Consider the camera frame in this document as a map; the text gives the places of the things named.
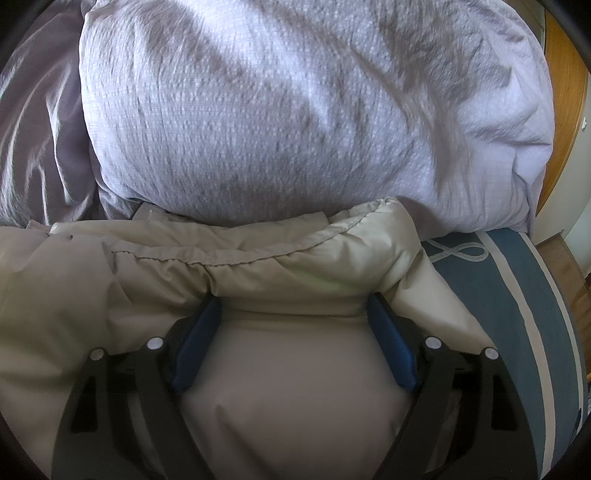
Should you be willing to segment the beige puffer jacket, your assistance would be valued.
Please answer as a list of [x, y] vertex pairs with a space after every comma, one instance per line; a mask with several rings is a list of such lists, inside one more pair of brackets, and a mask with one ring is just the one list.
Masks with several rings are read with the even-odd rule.
[[491, 345], [403, 205], [234, 228], [84, 221], [1, 231], [1, 411], [43, 471], [88, 354], [133, 351], [212, 293], [221, 326], [181, 407], [220, 479], [369, 479], [409, 398], [366, 302], [450, 348]]

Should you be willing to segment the blue striped bed sheet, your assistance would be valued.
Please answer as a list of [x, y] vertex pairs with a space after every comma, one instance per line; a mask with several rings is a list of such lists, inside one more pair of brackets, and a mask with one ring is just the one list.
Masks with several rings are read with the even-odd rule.
[[588, 415], [583, 349], [560, 288], [524, 233], [453, 233], [423, 247], [500, 352], [545, 476]]

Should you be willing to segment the left lavender pillow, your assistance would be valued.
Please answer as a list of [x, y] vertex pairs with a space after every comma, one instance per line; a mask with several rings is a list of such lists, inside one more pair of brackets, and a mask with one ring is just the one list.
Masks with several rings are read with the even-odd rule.
[[83, 116], [78, 45], [89, 1], [53, 1], [1, 70], [1, 223], [128, 219], [104, 183]]

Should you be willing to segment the lavender pillow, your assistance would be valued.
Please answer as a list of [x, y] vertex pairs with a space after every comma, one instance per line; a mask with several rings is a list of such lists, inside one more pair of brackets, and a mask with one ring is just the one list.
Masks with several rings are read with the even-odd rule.
[[89, 1], [53, 1], [1, 70], [1, 223], [128, 219], [104, 183], [83, 116], [78, 45]]
[[526, 232], [553, 146], [502, 1], [94, 1], [79, 74], [106, 188], [214, 225], [394, 197], [424, 239]]

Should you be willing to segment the wooden framed glass door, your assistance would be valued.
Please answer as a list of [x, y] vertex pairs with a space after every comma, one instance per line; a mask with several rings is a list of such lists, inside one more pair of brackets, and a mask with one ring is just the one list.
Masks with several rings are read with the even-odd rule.
[[546, 167], [537, 210], [547, 204], [562, 176], [581, 129], [588, 93], [590, 47], [579, 26], [557, 1], [511, 1], [543, 47], [555, 112], [554, 149]]

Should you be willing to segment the right lavender pillow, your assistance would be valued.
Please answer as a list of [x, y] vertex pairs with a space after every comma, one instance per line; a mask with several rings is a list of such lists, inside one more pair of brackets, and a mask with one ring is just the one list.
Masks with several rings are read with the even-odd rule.
[[106, 188], [214, 225], [394, 197], [424, 239], [526, 232], [553, 146], [502, 1], [94, 1], [79, 74]]

